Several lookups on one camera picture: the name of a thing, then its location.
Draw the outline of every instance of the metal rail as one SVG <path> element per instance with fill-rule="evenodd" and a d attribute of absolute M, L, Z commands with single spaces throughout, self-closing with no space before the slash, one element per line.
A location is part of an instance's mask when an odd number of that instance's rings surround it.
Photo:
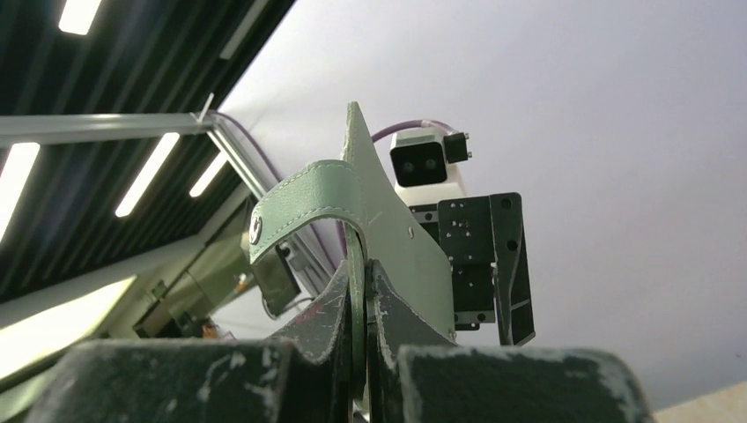
<path fill-rule="evenodd" d="M 180 134 L 207 133 L 225 152 L 232 167 L 256 198 L 272 188 L 258 169 L 255 153 L 238 139 L 220 120 L 210 115 L 200 120 L 192 114 L 150 115 L 44 115 L 0 116 L 0 148 L 21 142 L 40 145 L 96 142 L 116 139 L 161 137 L 167 132 Z M 291 267 L 300 282 L 312 294 L 320 293 L 329 283 L 334 269 L 323 261 L 315 240 L 307 234 L 288 240 L 292 251 Z"/>

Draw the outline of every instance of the black metal bracket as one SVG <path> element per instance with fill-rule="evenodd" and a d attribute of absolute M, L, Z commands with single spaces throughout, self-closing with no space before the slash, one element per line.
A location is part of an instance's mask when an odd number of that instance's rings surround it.
<path fill-rule="evenodd" d="M 410 209 L 452 264 L 456 329 L 497 322 L 502 345 L 529 342 L 535 327 L 521 196 L 456 198 Z"/>

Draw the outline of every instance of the white camera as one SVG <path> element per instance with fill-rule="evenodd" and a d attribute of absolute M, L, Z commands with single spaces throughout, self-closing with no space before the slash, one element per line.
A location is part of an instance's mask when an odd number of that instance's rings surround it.
<path fill-rule="evenodd" d="M 468 138 L 465 133 L 447 135 L 438 128 L 397 132 L 389 156 L 395 169 L 395 191 L 402 201 L 414 206 L 466 197 L 456 163 L 471 157 Z"/>

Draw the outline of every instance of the fluorescent light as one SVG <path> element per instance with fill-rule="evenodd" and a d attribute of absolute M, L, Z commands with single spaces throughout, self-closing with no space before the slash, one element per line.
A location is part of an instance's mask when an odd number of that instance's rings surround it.
<path fill-rule="evenodd" d="M 228 158 L 226 157 L 226 155 L 223 152 L 219 152 L 218 155 L 215 156 L 215 159 L 213 159 L 212 163 L 208 166 L 208 168 L 205 169 L 203 175 L 200 176 L 200 179 L 195 182 L 195 186 L 189 190 L 189 196 L 199 197 L 200 195 L 202 195 L 205 189 L 208 188 L 208 185 L 210 185 L 210 182 L 215 179 L 216 175 L 218 175 L 218 172 L 220 172 L 220 169 L 227 161 Z"/>
<path fill-rule="evenodd" d="M 0 379 L 93 333 L 135 276 L 48 308 L 0 330 Z"/>
<path fill-rule="evenodd" d="M 86 35 L 91 29 L 99 4 L 101 0 L 67 0 L 58 25 L 60 30 L 64 33 Z"/>
<path fill-rule="evenodd" d="M 129 187 L 129 191 L 124 195 L 122 202 L 119 203 L 119 207 L 115 211 L 115 215 L 118 218 L 123 218 L 132 213 L 132 209 L 135 208 L 137 202 L 140 201 L 140 197 L 143 196 L 148 185 L 151 184 L 153 177 L 159 171 L 166 157 L 173 150 L 176 142 L 179 141 L 179 134 L 176 132 L 168 132 L 165 134 L 159 144 L 156 145 L 156 149 L 151 153 L 151 157 L 145 162 L 145 166 L 140 170 L 140 174 L 137 175 L 135 181 L 132 182 L 132 186 Z"/>
<path fill-rule="evenodd" d="M 255 22 L 259 18 L 259 15 L 264 10 L 265 6 L 267 6 L 267 3 L 269 3 L 270 0 L 255 0 L 251 6 L 249 6 L 249 10 L 247 11 L 247 14 L 244 15 L 244 19 L 241 20 L 241 23 L 239 23 L 239 26 L 236 27 L 236 31 L 233 31 L 233 35 L 231 35 L 231 39 L 228 40 L 226 45 L 223 47 L 223 50 L 220 51 L 220 57 L 223 60 L 231 60 L 231 57 L 233 57 L 233 53 L 236 53 L 236 50 L 239 48 L 239 45 L 242 41 L 244 41 L 244 37 L 247 36 L 247 33 L 249 30 L 254 26 Z"/>
<path fill-rule="evenodd" d="M 0 241 L 11 223 L 13 211 L 38 153 L 39 145 L 36 143 L 14 144 L 11 147 L 0 174 Z"/>

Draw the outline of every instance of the ceiling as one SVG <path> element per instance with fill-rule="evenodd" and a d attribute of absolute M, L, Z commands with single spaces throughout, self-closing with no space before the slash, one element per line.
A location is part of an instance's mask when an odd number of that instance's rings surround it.
<path fill-rule="evenodd" d="M 746 21 L 741 0 L 299 0 L 221 110 L 284 175 L 338 157 L 351 100 L 372 132 L 468 131 L 469 194 L 524 198 L 532 344 L 619 354 L 660 409 L 747 380 Z"/>
<path fill-rule="evenodd" d="M 254 2 L 103 0 L 78 36 L 57 27 L 64 1 L 3 1 L 0 115 L 193 112 L 210 93 L 218 105 L 291 3 L 268 2 L 220 57 Z M 118 219 L 157 142 L 42 146 L 0 243 L 0 303 L 196 234 L 239 186 L 226 166 L 190 198 L 218 149 L 205 135 L 182 137 L 137 208 Z M 0 169 L 7 154 L 0 149 Z"/>

